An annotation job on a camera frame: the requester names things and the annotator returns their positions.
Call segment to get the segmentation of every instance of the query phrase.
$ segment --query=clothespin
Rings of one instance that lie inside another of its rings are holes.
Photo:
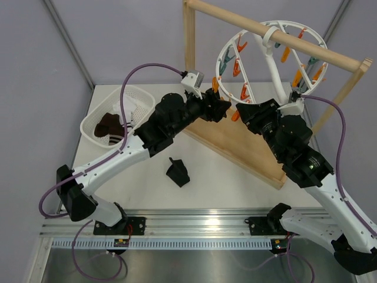
[[[224,97],[222,97],[222,96],[220,97],[220,99],[225,101]],[[232,102],[231,99],[228,99],[228,101],[229,101],[229,102]]]
[[[301,29],[301,32],[300,32],[300,34],[299,34],[299,36],[298,36],[298,38],[302,38],[302,36],[304,35],[304,33],[305,33],[305,31],[307,30],[307,28],[303,28],[303,29]]]
[[[239,113],[238,110],[237,110],[237,111],[234,112],[234,114],[232,115],[232,121],[235,122],[235,121],[237,121],[239,118],[240,118],[240,113]]]
[[[306,28],[301,29],[301,32],[300,32],[298,38],[302,38],[302,36],[304,35],[305,31],[306,31]],[[284,50],[282,59],[281,59],[282,63],[284,63],[285,61],[287,61],[289,53],[290,53],[290,48],[286,47],[285,50]]]
[[[230,49],[230,45],[228,46],[228,49],[225,52],[224,62],[220,61],[220,68],[219,68],[220,75],[224,74],[225,69],[227,67],[226,63],[228,63],[230,60],[232,60],[235,57],[235,55],[233,55],[232,57],[229,57],[229,49]]]
[[[279,48],[280,46],[281,46],[280,43],[278,43],[278,42],[275,43],[275,48]]]
[[[212,79],[212,89],[216,93],[219,90],[219,82],[217,81],[216,77]]]
[[[244,43],[244,45],[240,45],[240,40],[241,40],[241,34],[238,36],[238,42],[237,42],[238,52],[241,52],[245,48],[245,46],[247,45],[247,41]]]
[[[232,57],[229,57],[229,49],[230,49],[230,46],[228,46],[228,49],[225,52],[224,63],[228,63],[230,60],[232,60],[235,57],[235,55],[233,55]]]
[[[250,97],[248,94],[246,94],[246,85],[247,83],[243,84],[242,91],[241,91],[241,100],[245,100],[246,98]]]
[[[314,65],[316,64],[317,62],[319,61],[319,59],[311,56],[311,58],[309,59],[309,61],[307,62],[307,64],[310,66],[310,65]]]
[[[239,65],[239,63],[238,63],[238,60],[239,60],[240,58],[237,58],[235,61],[234,61],[234,67],[233,67],[233,76],[234,77],[237,77],[239,74],[240,74],[240,72],[241,72],[241,70],[239,69],[239,67],[240,67],[240,65]]]
[[[292,87],[297,87],[301,78],[302,78],[302,73],[301,73],[301,70],[298,69],[295,75],[295,79],[292,82]]]
[[[219,67],[219,75],[220,75],[220,76],[224,74],[225,69],[226,69],[226,63],[223,63],[223,64],[222,64],[222,63],[220,62],[220,67]]]
[[[320,67],[320,69],[316,72],[316,74],[314,75],[313,80],[312,80],[313,82],[316,82],[318,80],[318,78],[321,75],[323,69],[326,67],[326,64],[327,63],[323,63],[323,65]]]

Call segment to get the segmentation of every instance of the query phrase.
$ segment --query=metal bracket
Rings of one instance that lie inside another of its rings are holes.
[[[115,231],[112,228],[109,228],[106,225],[104,225],[102,222],[96,221],[94,225],[93,234],[101,235],[101,236],[114,236],[114,235],[128,236],[127,226],[131,225],[132,236],[144,236],[145,220],[146,220],[145,217],[128,217],[127,224],[121,232]]]
[[[280,232],[275,232],[267,222],[267,216],[252,216],[244,220],[249,225],[251,236],[285,236],[287,231],[281,228]]]

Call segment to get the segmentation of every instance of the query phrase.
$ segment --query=white table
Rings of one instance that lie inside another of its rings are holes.
[[[181,93],[180,84],[137,85],[153,94],[156,102],[167,93]],[[119,85],[98,85],[90,104],[91,111]],[[210,84],[202,84],[205,90]],[[229,84],[233,93],[242,84]],[[253,92],[258,101],[273,97],[270,83],[254,83]],[[74,167],[88,163],[106,152],[81,136]],[[190,183],[179,188],[166,171],[169,157],[182,159]],[[101,186],[96,194],[109,202],[118,202],[124,209],[226,209],[272,208],[279,202],[294,208],[321,208],[320,204],[288,180],[276,190],[237,165],[221,157],[184,133],[174,144],[154,156],[123,171]]]

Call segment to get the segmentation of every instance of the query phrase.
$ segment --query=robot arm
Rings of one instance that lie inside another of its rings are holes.
[[[74,173],[86,172],[94,164],[114,155],[88,173],[62,185],[57,191],[72,221],[94,219],[112,230],[121,231],[127,223],[127,215],[117,203],[107,202],[94,193],[106,181],[126,168],[155,156],[169,145],[173,138],[197,118],[219,122],[226,116],[231,106],[220,99],[212,89],[198,93],[203,75],[197,71],[183,74],[182,84],[189,92],[186,102],[177,93],[166,94],[148,121],[135,130],[127,139],[123,150],[109,151],[96,160],[70,170],[64,165],[57,170],[58,181],[71,177]]]
[[[345,192],[342,198],[331,165],[308,146],[312,131],[300,116],[282,117],[272,99],[262,104],[237,104],[240,117],[254,134],[261,134],[287,177],[311,194],[338,224],[338,228],[307,218],[280,203],[267,215],[270,226],[302,235],[333,253],[349,272],[377,270],[377,239],[363,225],[377,226]],[[360,216],[352,213],[349,202]]]

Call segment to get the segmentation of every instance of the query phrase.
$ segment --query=laundry basket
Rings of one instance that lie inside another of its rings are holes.
[[[80,124],[80,131],[82,135],[97,146],[105,149],[117,147],[119,146],[119,143],[109,146],[109,135],[104,137],[96,137],[94,135],[94,129],[106,113],[112,112],[113,105],[119,102],[120,89],[121,87],[118,87],[108,97],[106,97],[105,100],[102,101],[95,109],[93,109],[93,111],[90,112]],[[125,87],[124,95],[130,98],[130,100],[132,100],[132,102],[136,105],[136,109],[132,113],[132,120],[134,121],[135,126],[128,132],[128,135],[131,135],[138,126],[143,124],[149,118],[150,114],[154,110],[156,101],[150,93],[133,85],[127,85]]]

